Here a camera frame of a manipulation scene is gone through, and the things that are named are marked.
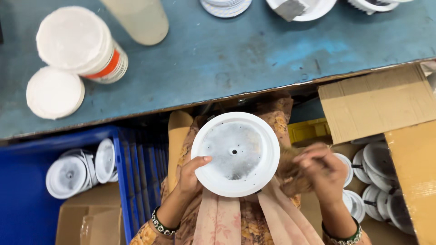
scratched blue surface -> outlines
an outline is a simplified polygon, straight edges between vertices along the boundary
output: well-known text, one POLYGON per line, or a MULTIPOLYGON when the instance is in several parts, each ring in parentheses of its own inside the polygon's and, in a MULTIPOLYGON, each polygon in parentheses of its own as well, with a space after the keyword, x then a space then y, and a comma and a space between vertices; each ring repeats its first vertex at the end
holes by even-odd
POLYGON ((436 57, 434 0, 372 16, 339 0, 326 16, 305 23, 287 23, 264 0, 253 0, 233 19, 211 16, 197 0, 162 2, 170 31, 146 47, 98 0, 0 1, 0 138, 436 57), (29 78, 44 66, 34 39, 44 16, 68 5, 106 21, 129 56, 129 69, 112 85, 86 81, 85 100, 73 115, 40 119, 25 96, 29 78))

bangle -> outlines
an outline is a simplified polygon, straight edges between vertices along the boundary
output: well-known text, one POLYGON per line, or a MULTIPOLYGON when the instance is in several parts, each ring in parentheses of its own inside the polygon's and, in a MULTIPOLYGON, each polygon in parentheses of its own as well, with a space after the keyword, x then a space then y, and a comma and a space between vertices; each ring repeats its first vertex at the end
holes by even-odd
POLYGON ((167 228, 165 227, 158 219, 156 216, 157 210, 160 208, 157 207, 156 209, 154 209, 153 214, 151 215, 151 221, 153 222, 154 227, 157 229, 157 231, 159 231, 160 233, 167 235, 167 236, 172 236, 174 235, 180 228, 180 223, 176 228, 167 228))
POLYGON ((322 223, 323 232, 328 237, 330 242, 332 242, 334 245, 354 245, 354 244, 357 244, 360 241, 360 239, 362 238, 362 228, 360 227, 359 222, 354 217, 353 217, 353 220, 356 223, 357 231, 353 236, 351 236, 349 238, 343 239, 343 238, 332 237, 331 235, 329 235, 327 233, 327 230, 324 227, 324 223, 322 223))

blue plastic crate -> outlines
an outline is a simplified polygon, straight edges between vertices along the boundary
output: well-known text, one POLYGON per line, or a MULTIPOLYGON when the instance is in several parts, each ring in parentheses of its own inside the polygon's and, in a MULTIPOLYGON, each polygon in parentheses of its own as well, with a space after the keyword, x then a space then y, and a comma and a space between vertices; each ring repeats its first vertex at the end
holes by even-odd
POLYGON ((145 131, 106 126, 0 147, 3 196, 0 208, 5 210, 0 219, 2 243, 55 243, 59 208, 64 201, 55 199, 46 189, 48 168, 66 150, 97 145, 104 138, 111 138, 115 146, 121 207, 129 243, 150 218, 150 212, 160 205, 153 137, 147 142, 145 135, 145 131))

orange label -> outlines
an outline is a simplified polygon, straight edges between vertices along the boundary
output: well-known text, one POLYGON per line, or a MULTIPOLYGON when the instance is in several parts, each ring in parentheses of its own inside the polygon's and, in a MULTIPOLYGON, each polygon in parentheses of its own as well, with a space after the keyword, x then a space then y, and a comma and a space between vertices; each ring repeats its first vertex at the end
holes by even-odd
POLYGON ((109 61, 109 64, 105 68, 103 68, 103 70, 95 74, 87 75, 85 77, 89 79, 104 77, 109 73, 111 73, 113 70, 115 70, 116 66, 118 65, 118 61, 119 61, 119 52, 116 49, 114 49, 112 59, 109 61))

cardboard box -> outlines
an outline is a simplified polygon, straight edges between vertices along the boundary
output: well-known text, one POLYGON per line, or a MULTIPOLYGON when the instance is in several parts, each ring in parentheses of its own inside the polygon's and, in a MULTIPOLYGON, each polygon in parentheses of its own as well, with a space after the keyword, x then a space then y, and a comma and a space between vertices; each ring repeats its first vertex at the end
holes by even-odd
POLYGON ((56 245, 125 245, 118 183, 69 198, 59 211, 56 245))
MULTIPOLYGON (((436 99, 420 66, 345 79, 318 92, 333 150, 352 159, 357 149, 348 141, 385 133, 417 237, 366 216, 361 225, 373 244, 436 244, 436 99)), ((346 189, 362 194, 366 186, 355 177, 346 189)), ((302 212, 321 234, 314 194, 302 196, 302 212)))

